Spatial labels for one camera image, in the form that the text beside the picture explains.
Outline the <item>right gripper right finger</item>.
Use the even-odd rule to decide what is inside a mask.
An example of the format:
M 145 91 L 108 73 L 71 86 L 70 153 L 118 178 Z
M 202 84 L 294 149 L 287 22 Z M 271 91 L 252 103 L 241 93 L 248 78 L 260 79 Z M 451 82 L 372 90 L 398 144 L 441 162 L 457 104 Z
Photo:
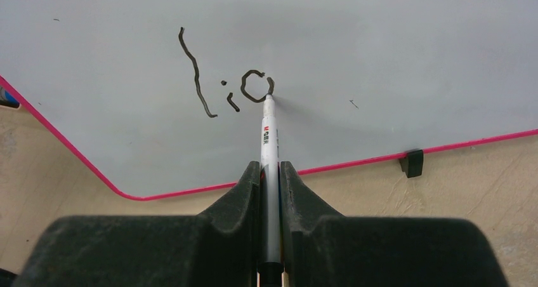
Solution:
M 288 286 L 507 286 L 495 253 L 461 218 L 347 217 L 280 164 Z

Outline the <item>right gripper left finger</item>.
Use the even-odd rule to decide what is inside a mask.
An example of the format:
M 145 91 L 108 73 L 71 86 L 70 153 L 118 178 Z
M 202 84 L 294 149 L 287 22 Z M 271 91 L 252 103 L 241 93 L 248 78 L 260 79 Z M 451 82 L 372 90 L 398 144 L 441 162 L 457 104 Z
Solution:
M 16 286 L 256 286 L 259 163 L 198 215 L 68 216 Z

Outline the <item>white whiteboard marker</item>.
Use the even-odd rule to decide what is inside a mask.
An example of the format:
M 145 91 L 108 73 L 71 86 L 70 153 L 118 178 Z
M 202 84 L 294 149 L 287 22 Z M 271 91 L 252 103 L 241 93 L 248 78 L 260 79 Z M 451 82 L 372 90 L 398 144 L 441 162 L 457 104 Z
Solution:
M 267 95 L 263 102 L 260 159 L 260 286 L 282 286 L 279 140 L 275 100 Z

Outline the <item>pink-framed whiteboard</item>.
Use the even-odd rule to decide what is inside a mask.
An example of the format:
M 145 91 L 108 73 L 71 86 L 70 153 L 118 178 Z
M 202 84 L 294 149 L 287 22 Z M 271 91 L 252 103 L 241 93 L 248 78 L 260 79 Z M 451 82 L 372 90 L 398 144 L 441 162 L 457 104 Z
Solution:
M 331 170 L 537 131 L 537 0 L 1 0 L 1 85 L 113 191 Z

